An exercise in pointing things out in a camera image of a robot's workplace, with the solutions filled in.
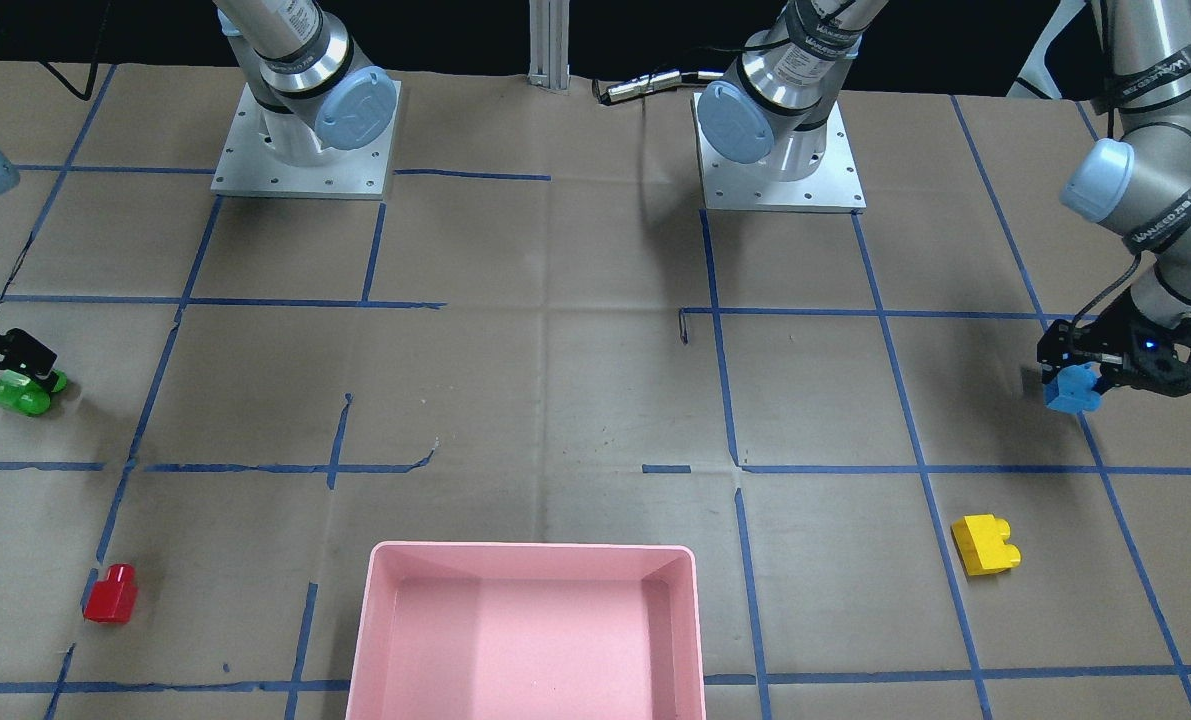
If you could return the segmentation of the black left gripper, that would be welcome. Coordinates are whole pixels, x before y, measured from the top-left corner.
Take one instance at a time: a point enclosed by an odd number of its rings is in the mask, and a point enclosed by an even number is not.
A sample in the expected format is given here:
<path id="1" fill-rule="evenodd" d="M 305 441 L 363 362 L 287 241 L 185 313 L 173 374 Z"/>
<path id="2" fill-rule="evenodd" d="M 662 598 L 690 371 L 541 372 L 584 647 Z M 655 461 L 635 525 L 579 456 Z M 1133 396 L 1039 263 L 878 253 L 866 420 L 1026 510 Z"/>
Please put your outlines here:
<path id="1" fill-rule="evenodd" d="M 1056 320 L 1037 343 L 1040 382 L 1070 365 L 1093 363 L 1103 396 L 1130 388 L 1165 397 L 1191 393 L 1191 318 L 1176 328 L 1153 323 L 1130 300 L 1117 300 L 1095 323 Z"/>

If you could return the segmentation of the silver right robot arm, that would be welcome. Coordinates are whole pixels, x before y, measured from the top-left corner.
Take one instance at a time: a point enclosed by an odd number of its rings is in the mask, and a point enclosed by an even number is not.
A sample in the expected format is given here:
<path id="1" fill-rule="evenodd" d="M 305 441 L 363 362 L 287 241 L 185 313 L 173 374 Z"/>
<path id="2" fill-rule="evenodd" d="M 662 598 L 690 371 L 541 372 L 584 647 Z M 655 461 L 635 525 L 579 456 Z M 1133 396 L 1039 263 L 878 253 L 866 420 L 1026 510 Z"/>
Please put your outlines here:
<path id="1" fill-rule="evenodd" d="M 212 1 L 247 77 L 210 190 L 220 198 L 384 200 L 400 82 L 317 1 Z M 0 196 L 20 174 L 0 149 Z M 0 333 L 0 370 L 63 386 L 57 355 Z"/>

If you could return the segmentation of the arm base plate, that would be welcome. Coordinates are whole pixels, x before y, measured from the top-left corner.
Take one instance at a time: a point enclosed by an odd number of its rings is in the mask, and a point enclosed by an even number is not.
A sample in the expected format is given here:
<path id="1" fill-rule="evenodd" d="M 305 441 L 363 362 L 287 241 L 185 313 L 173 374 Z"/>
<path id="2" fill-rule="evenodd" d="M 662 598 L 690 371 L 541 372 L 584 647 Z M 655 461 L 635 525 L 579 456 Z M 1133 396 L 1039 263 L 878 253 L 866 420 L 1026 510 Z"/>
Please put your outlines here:
<path id="1" fill-rule="evenodd" d="M 391 114 L 362 149 L 330 149 L 301 119 L 263 108 L 244 87 L 210 188 L 226 198 L 384 201 L 397 119 Z"/>
<path id="2" fill-rule="evenodd" d="M 844 120 L 834 106 L 824 126 L 777 143 L 767 158 L 722 156 L 696 120 L 697 164 L 706 209 L 861 213 L 868 208 Z"/>

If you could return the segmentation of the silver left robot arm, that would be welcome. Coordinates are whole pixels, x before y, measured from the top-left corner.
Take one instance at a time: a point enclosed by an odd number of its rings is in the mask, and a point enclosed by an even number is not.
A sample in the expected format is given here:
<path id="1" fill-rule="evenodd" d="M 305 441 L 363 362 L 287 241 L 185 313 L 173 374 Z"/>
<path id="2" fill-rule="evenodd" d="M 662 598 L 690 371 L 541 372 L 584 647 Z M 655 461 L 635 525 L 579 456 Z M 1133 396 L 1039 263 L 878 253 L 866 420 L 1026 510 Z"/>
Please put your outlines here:
<path id="1" fill-rule="evenodd" d="M 1120 237 L 1133 264 L 1093 323 L 1053 323 L 1037 346 L 1046 403 L 1095 411 L 1111 389 L 1191 393 L 1191 4 L 1095 1 L 1106 136 L 1072 173 L 1066 208 Z"/>

